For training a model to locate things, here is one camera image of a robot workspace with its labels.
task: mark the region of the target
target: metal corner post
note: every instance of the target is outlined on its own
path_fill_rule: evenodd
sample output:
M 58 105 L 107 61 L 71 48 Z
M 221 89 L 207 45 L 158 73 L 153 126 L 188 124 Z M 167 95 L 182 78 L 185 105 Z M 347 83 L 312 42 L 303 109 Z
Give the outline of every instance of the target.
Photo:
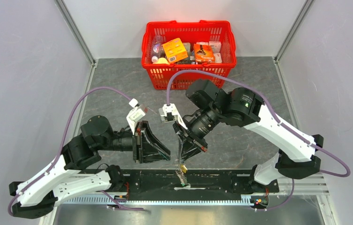
M 54 0 L 55 4 L 57 4 L 60 12 L 62 13 L 67 25 L 69 26 L 70 30 L 72 31 L 74 37 L 76 38 L 77 42 L 79 43 L 81 49 L 83 50 L 84 54 L 86 55 L 87 60 L 93 66 L 96 62 L 95 58 L 91 54 L 86 42 L 84 41 L 83 36 L 81 35 L 79 29 L 77 28 L 76 23 L 74 22 L 72 16 L 70 15 L 69 10 L 66 7 L 66 4 L 63 0 Z
M 284 39 L 283 44 L 281 45 L 279 51 L 277 52 L 276 56 L 274 57 L 276 63 L 278 63 L 283 56 L 284 52 L 286 51 L 288 45 L 290 44 L 292 38 L 294 37 L 296 31 L 299 29 L 302 21 L 304 20 L 307 12 L 309 11 L 310 7 L 313 5 L 315 0 L 306 0 L 303 4 L 297 18 L 295 19 L 291 29 L 289 30 L 286 38 Z

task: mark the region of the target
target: orange box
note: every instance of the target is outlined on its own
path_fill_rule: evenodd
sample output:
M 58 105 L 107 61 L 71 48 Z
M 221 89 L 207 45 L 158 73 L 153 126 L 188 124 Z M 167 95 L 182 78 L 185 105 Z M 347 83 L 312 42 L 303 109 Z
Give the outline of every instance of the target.
M 180 38 L 175 38 L 162 46 L 170 63 L 178 62 L 188 57 L 188 53 Z
M 194 44 L 193 49 L 196 62 L 215 62 L 211 46 Z

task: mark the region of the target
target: marbled gray surface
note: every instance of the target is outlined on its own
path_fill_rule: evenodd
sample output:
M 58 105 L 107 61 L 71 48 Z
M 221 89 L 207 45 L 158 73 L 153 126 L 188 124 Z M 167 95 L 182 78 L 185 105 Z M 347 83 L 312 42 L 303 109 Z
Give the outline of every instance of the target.
M 248 84 L 268 97 L 276 113 L 291 121 L 287 103 L 271 57 L 238 57 L 237 66 L 229 78 Z M 157 138 L 172 154 L 171 161 L 150 164 L 136 164 L 131 152 L 101 151 L 101 163 L 116 164 L 124 169 L 131 168 L 175 168 L 174 160 L 178 151 L 178 140 L 172 123 L 161 124 L 158 109 L 165 104 L 166 91 L 155 90 L 149 76 L 141 66 L 140 59 L 100 59 L 95 70 L 91 88 L 111 86 L 136 98 L 149 107 L 144 120 L 148 120 Z M 237 86 L 226 82 L 223 89 L 228 92 Z M 171 102 L 180 114 L 192 114 L 197 108 L 184 95 L 184 90 L 172 90 Z M 131 107 L 121 95 L 107 91 L 97 91 L 88 97 L 82 123 L 91 116 L 102 115 L 109 119 L 114 130 L 128 126 L 125 117 Z M 239 127 L 219 124 L 205 137 L 208 151 L 186 161 L 188 168 L 240 168 L 250 169 L 270 159 L 278 148 L 263 137 Z

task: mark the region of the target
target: bottle cap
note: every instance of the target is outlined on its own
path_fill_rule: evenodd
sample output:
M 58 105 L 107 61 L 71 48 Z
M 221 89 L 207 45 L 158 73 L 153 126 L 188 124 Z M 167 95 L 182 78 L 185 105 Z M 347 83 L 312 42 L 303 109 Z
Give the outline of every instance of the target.
M 152 63 L 157 63 L 158 60 L 159 58 L 157 56 L 152 57 Z

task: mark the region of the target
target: black base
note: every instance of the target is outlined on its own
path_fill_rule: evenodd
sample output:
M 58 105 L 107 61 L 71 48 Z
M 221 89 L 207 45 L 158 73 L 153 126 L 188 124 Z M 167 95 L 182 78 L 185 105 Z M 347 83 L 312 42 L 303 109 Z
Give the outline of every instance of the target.
M 146 201 L 195 201 L 195 200 L 240 200 L 240 195 L 254 192 L 279 192 L 277 180 L 262 189 L 250 186 L 251 170 L 188 170 L 185 175 L 192 188 L 198 190 L 175 190 L 182 188 L 175 170 L 122 170 L 129 183 L 129 200 Z

